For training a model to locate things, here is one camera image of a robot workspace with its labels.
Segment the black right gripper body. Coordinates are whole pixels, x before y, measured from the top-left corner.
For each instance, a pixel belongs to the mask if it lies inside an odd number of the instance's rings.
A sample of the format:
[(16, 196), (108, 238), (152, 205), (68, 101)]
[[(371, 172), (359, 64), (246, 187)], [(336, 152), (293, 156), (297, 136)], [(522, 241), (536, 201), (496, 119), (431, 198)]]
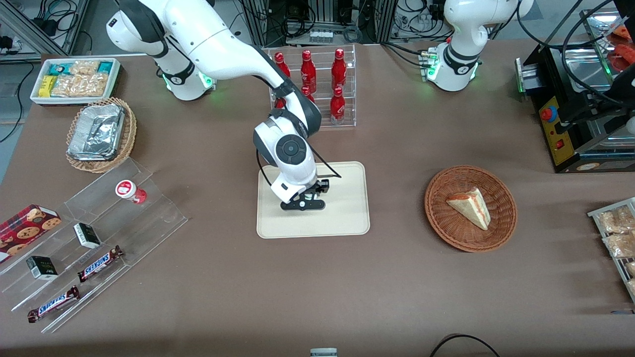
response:
[[(330, 188), (329, 179), (316, 180), (315, 183), (311, 185), (311, 187), (308, 187), (306, 190), (297, 194), (303, 194), (302, 200), (304, 201), (313, 201), (314, 192), (320, 192), (320, 194), (327, 193), (329, 188)], [(297, 194), (295, 194), (292, 197), (292, 201), (296, 201)]]

